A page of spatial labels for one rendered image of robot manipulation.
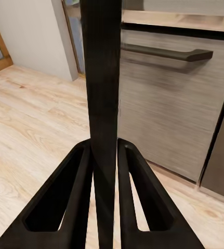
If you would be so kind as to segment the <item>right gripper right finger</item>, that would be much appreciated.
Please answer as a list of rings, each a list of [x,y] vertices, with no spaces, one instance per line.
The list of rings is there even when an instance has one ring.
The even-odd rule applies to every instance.
[[[121,249],[205,249],[138,148],[117,140]],[[138,229],[130,176],[150,231]]]

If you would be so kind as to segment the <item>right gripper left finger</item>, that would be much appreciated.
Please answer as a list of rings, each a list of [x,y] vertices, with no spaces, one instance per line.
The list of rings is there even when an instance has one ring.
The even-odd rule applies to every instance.
[[[77,143],[0,237],[0,249],[85,249],[93,161]]]

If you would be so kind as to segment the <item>poster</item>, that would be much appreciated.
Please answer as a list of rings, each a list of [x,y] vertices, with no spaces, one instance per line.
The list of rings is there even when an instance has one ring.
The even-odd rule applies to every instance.
[[[122,0],[79,0],[99,249],[113,249]]]

